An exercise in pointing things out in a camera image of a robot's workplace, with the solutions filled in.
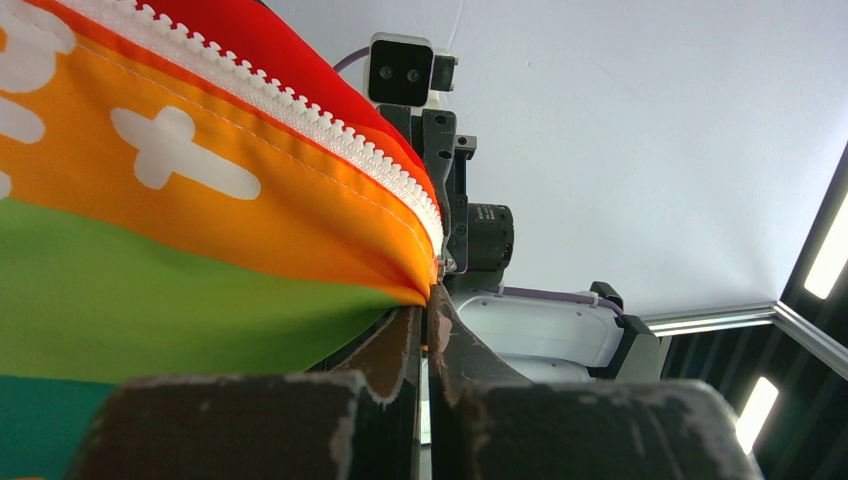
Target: zipper teeth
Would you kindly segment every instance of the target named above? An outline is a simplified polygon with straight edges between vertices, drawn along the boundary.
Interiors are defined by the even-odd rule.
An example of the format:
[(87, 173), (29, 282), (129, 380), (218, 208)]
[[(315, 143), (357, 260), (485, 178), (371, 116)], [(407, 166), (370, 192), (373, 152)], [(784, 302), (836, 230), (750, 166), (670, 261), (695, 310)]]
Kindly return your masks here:
[[(91, 4), (91, 0), (60, 1), (72, 4), (74, 10), (97, 23), (109, 23), (108, 14), (98, 15), (96, 7)], [(255, 73), (252, 72), (253, 65), (249, 61), (245, 59), (238, 61), (236, 54), (231, 51), (222, 52), (220, 45), (214, 41), (207, 43), (206, 38), (200, 33), (191, 33), (188, 27), (182, 23), (174, 25), (171, 18), (164, 13), (157, 17), (156, 12), (149, 5), (143, 4), (139, 9), (136, 0), (102, 0), (102, 3), (114, 7), (120, 13), (132, 18), (135, 23), (156, 32), (161, 38), (167, 38), (172, 43), (185, 47), (188, 51), (196, 54), (196, 57), (206, 60), (207, 65), (216, 66), (221, 72), (237, 77), (239, 81), (234, 83), (224, 77), (217, 77), (214, 73), (211, 76), (216, 78), (208, 78), (209, 76), (203, 74), (206, 72), (192, 72), (260, 108), (266, 114), (285, 123), (301, 135), (347, 160), (351, 165), (385, 187), (416, 214), (430, 237), (434, 254), (439, 254), (443, 240), (442, 221), (433, 200), (421, 185), (409, 175), (409, 172), (403, 170), (399, 164), (394, 163), (393, 159), (385, 155), (383, 150), (375, 148), (375, 144), (367, 141), (364, 135), (357, 134), (352, 127), (345, 127), (342, 120), (334, 119), (332, 113), (322, 110), (318, 104), (312, 103), (310, 105), (305, 96), (298, 95), (295, 97), (296, 94), (292, 88), (281, 88), (282, 83), (276, 78), (267, 78), (268, 75), (264, 70), (256, 69)], [(112, 30), (119, 35), (124, 33)], [(155, 53), (163, 53), (157, 51), (155, 42), (136, 43), (141, 43), (143, 47), (153, 50)], [(190, 68), (192, 65), (198, 66), (192, 58), (186, 58), (186, 56), (178, 53), (165, 52), (163, 56), (190, 71), (194, 70)], [(246, 92), (244, 86), (249, 86), (252, 92)]]

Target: teal fabric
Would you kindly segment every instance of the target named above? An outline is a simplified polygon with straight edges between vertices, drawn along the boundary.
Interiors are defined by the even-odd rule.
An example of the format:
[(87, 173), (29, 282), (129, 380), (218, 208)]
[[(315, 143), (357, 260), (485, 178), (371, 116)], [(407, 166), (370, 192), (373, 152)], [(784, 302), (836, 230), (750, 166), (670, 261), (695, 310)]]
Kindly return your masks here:
[(114, 385), (0, 376), (0, 479), (61, 479)]

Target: dark ceiling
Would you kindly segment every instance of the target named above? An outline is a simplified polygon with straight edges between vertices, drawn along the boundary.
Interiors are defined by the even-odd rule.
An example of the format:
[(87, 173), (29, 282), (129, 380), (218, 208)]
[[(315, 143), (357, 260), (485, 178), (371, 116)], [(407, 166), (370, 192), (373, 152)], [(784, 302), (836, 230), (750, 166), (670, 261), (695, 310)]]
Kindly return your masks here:
[[(848, 269), (843, 268), (826, 300), (810, 294), (803, 285), (847, 192), (848, 149), (781, 298), (842, 345), (848, 345)], [(848, 381), (777, 327), (677, 336), (663, 368), (663, 378), (706, 381), (737, 412), (761, 376), (780, 392), (754, 445), (765, 477), (848, 478)]]

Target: red fabric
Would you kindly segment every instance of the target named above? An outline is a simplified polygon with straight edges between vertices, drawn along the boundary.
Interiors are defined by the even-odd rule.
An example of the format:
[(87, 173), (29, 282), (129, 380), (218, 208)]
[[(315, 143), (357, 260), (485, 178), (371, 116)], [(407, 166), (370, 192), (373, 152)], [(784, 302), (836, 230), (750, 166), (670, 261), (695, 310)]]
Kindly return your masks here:
[[(167, 14), (174, 23), (199, 32), (207, 41), (215, 41), (222, 52), (231, 50), (239, 59), (264, 70), (269, 78), (280, 80), (284, 87), (332, 112), (334, 118), (390, 135), (409, 157), (395, 158), (396, 163), (435, 200), (432, 184), (425, 180), (429, 177), (423, 163), (403, 136), (270, 9), (254, 0), (139, 1), (145, 3), (157, 13)], [(372, 141), (380, 148), (378, 140)]]

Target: colorful fabric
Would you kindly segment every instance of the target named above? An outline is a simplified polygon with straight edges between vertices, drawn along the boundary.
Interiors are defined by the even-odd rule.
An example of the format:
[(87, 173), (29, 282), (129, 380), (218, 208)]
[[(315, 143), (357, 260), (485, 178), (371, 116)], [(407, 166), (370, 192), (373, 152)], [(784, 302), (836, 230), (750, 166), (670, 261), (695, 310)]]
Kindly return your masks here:
[(285, 24), (135, 3), (0, 2), (0, 478), (128, 377), (302, 370), (435, 281), (421, 161)]

